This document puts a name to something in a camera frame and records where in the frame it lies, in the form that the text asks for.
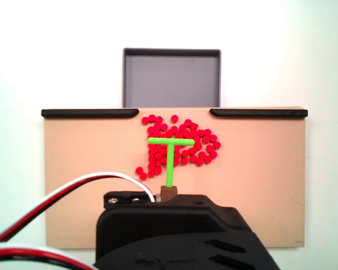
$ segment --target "white background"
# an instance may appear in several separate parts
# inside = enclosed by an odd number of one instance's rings
[[[219,48],[222,107],[308,109],[305,247],[270,253],[281,269],[338,270],[333,0],[0,1],[0,230],[44,195],[41,109],[120,107],[125,47]],[[45,216],[12,242],[44,245]],[[0,269],[18,266],[39,267]]]

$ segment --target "beige panel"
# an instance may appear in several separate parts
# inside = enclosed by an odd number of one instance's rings
[[[304,246],[304,119],[220,119],[205,108],[140,109],[132,119],[45,119],[46,193],[94,172],[137,178],[135,168],[148,164],[148,126],[141,118],[151,113],[169,125],[172,114],[189,118],[222,144],[211,164],[174,168],[179,193],[204,194],[237,208],[268,248]],[[164,173],[145,181],[154,193],[164,183]],[[61,199],[46,213],[47,245],[95,248],[103,195],[120,190],[139,189],[122,179],[102,179]]]

